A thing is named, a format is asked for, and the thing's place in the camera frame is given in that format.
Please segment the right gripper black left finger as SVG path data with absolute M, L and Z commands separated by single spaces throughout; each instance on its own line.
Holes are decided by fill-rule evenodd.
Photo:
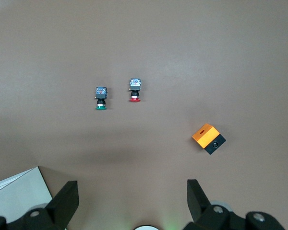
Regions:
M 34 208 L 10 223 L 0 216 L 0 230 L 64 230 L 78 206 L 77 181 L 68 181 L 45 208 Z

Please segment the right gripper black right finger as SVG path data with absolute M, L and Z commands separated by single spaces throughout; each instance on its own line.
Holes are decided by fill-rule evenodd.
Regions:
M 187 181 L 187 203 L 193 221 L 185 230 L 283 230 L 276 218 L 260 211 L 239 217 L 222 205 L 212 205 L 196 179 Z

